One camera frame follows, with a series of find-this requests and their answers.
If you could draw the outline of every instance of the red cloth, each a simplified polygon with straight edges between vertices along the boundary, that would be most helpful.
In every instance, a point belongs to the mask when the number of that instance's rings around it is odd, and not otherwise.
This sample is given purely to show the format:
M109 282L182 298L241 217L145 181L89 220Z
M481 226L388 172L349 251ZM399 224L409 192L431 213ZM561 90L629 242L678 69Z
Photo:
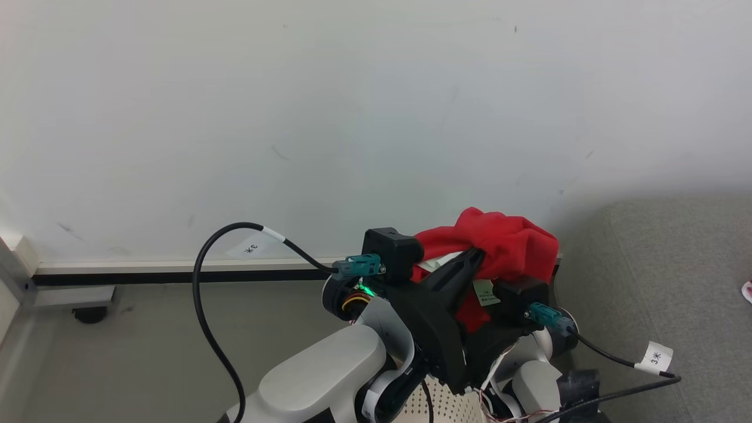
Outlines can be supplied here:
M478 279L512 282L532 276L550 284L559 251L556 238L527 219L497 211L483 213L475 207L463 211L453 227L436 227L415 237L423 244L424 260L470 247L485 251ZM418 265L413 267L413 281L419 282L426 275L428 272ZM456 317L471 333L490 319L473 293L468 294Z

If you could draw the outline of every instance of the black cable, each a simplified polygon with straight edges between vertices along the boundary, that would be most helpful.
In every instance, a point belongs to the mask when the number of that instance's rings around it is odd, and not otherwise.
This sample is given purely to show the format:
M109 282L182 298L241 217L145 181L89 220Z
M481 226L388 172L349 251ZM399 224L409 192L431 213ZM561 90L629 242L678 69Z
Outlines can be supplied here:
M426 404L428 404L428 423L433 423L433 402L431 401L431 393L428 392L428 385L426 380L420 381L420 386L423 387L423 392L426 394Z
M622 364L622 365L627 366L627 367L632 367L632 368L635 367L635 363L633 363L631 361L624 360L623 358L619 358L619 357L617 357L615 355L611 355L611 354L607 353L606 351L603 351L602 349L596 347L590 341L588 341L587 339L583 338L582 335L580 335L579 333L575 332L572 328L568 327L567 331L569 333L571 333L572 335L574 335L577 339L579 339L580 342L582 342L583 344L585 344L586 347L592 349L593 351L597 352L598 354L602 355L603 357L606 357L607 359L609 359L609 360L611 360L611 361L613 361L615 363L619 363L619 364ZM658 389L658 388L662 388L664 386L674 385L674 384L677 384L677 383L681 382L681 376L677 376L674 373L660 372L659 375L663 376L665 378L668 378L668 379L667 380L662 380L660 382L648 383L647 385L636 386L634 388L625 389L623 391L614 392L614 393L611 393L611 394L608 394L608 395L603 395L601 397L593 398L592 400L584 401L584 402L579 403L579 404L577 404L577 405L575 405L575 406L573 406L571 408L560 410L560 411L557 411L557 412L555 412L553 414L549 414L546 417L538 420L537 423L549 423L551 421L556 420L557 418L562 418L565 415L577 412L579 409L583 409L583 408L585 408L587 406L592 406L594 404L602 403L604 401L615 400L617 398L627 397L629 395L639 394L640 392L651 391L653 389Z
M613 394L608 394L602 397L593 398L592 400L579 403L576 406L573 406L572 408L557 411L554 414L549 414L546 417L538 420L537 423L550 423L551 421L554 421L557 418L562 418L565 415L572 414L573 412L576 412L579 409L583 409L584 407L587 407L587 406L592 406L593 404L602 403L603 401L615 400L617 398L626 397L629 395L639 394L640 392L662 388L664 386L673 385L679 382L681 382L681 376L674 376L670 379L662 380L660 382L649 383L647 385L637 386L635 388L629 388L623 391L614 392Z
M211 346L211 349L214 350L214 354L217 355L217 358L220 359L220 362L227 370L227 373L229 373L230 377L232 378L232 382L235 384L235 388L238 390L238 396L240 397L240 408L238 409L238 415L235 417L234 423L240 423L240 421L243 419L243 414L245 413L245 391L243 389L243 384L240 380L240 376L238 376L238 373L235 372L235 368L232 367L232 364L230 363L230 360L227 359L227 356L220 348L219 344L217 344L217 340L214 338L214 335L211 333L211 329L209 329L209 325L206 322L206 317L204 316L204 307L201 304L201 290L199 289L199 276L201 275L201 267L204 264L204 258L206 257L206 254L209 252L209 248L224 234L236 230L236 229L253 229L258 231L263 231L264 226L259 224L252 224L250 222L238 222L236 224L230 224L225 226L224 228L218 230L214 233L204 244L203 247L201 247L201 251L199 251L199 256L196 258L196 264L193 266L193 305L196 308L196 316L199 318L199 325L201 325L201 331L204 333L204 337L206 338L207 342L209 342L209 345ZM316 261L314 258L312 258L310 255L306 254L305 251L300 249L299 246L293 244L292 241L289 239L284 240L284 244L290 247L294 252L300 254L300 257L303 257L307 262L314 265L317 269L322 270L324 272L329 273L335 273L337 272L336 269L333 269L332 267L324 266L323 264Z
M603 351L602 349L596 347L592 342L590 342L587 339L585 339L582 335L580 335L579 333L577 333L577 331L574 330L574 329L572 329L571 327L567 327L566 330L567 330L567 332L569 332L570 334L572 334L575 338L579 339L580 342L582 342L583 344L585 344L585 346L587 348L592 349L593 351L597 352L598 354L602 355L603 357L606 357L607 359L609 359L609 360L611 360L611 361L613 361L615 363L619 363L622 366L627 366L627 367L632 367L632 368L635 368L635 366L637 366L637 363L633 363L631 361L624 360L623 358L619 358L619 357L617 357L615 355L609 354L606 351ZM676 375L674 373L669 373L669 372L659 372L658 374L660 376L663 376L665 378L670 378L670 379L676 377Z

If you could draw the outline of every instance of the sticker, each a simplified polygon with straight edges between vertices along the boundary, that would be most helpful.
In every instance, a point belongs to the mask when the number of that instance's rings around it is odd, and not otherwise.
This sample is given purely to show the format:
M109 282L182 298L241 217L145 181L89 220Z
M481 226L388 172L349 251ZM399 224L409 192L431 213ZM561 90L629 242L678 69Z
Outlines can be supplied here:
M752 281L747 282L741 287L741 295L744 295L744 298L752 303Z
M238 246L230 248L225 254L241 260L249 260L257 258L261 254L261 251L264 251L275 242L277 242L277 239L272 235L257 232L246 238Z
M462 254L462 251L458 251L456 253L449 253L445 256L432 258L431 260L426 260L426 261L423 261L422 263L418 263L418 266L421 269L425 269L429 272L433 272L439 267L445 265L449 260L452 260L453 258L459 256L460 254Z
M671 357L673 355L674 350L660 345L659 343L650 341L650 343L647 344L647 351L645 352L645 357L642 359L642 363L640 363L639 367L635 366L635 368L649 371L645 369L647 367L660 372L665 372L669 368L669 364L671 364Z
M493 295L493 282L488 279L478 279L473 281L473 288L475 288L475 295L478 296L478 301L481 306L490 306L491 304L498 304L500 299Z
M363 407L360 409L360 412L368 423L377 423L376 418L374 417L375 412L371 412L371 410L376 410L376 403L378 403L380 394L380 392L373 392L370 389L365 393Z
M270 235L271 237L278 239L279 242L284 242L285 237L282 236L281 233L277 232L276 230L273 230L271 228L264 227L264 229L261 230L261 232L264 232L267 235Z

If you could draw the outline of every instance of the cable connector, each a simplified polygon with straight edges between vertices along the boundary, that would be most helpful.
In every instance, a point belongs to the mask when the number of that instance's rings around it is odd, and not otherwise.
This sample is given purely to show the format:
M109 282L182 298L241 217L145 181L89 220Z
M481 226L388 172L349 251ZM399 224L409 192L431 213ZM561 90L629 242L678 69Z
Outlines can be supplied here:
M558 310L552 309L540 303L530 304L525 317L537 324L549 327L563 336L571 335L568 328L575 329L575 323L570 318L564 317Z
M344 260L335 261L332 267L337 269L337 272L332 274L335 279L380 275L387 271L381 264L381 257L378 254L349 256Z

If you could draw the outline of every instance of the white wall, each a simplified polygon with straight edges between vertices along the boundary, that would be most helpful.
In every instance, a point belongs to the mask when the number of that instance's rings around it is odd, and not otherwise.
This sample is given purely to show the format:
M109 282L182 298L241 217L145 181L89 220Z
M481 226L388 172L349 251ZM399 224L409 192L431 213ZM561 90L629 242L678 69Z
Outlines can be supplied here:
M749 188L751 17L741 0L5 0L0 188L46 261L191 259L241 220L334 257L469 205L563 235L615 199Z

